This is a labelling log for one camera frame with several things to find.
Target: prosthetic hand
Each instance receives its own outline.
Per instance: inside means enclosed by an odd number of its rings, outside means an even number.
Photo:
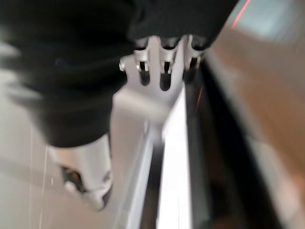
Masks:
[[[0,68],[14,71],[10,98],[27,108],[66,189],[103,209],[112,181],[112,96],[134,57],[148,85],[148,38],[160,37],[160,88],[169,90],[176,49],[187,34],[184,80],[194,72],[237,0],[52,0],[0,2]]]

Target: brown surface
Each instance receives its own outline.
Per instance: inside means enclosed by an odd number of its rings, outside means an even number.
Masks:
[[[280,217],[292,220],[305,195],[305,56],[226,29],[208,61],[246,134],[272,149],[254,156]]]

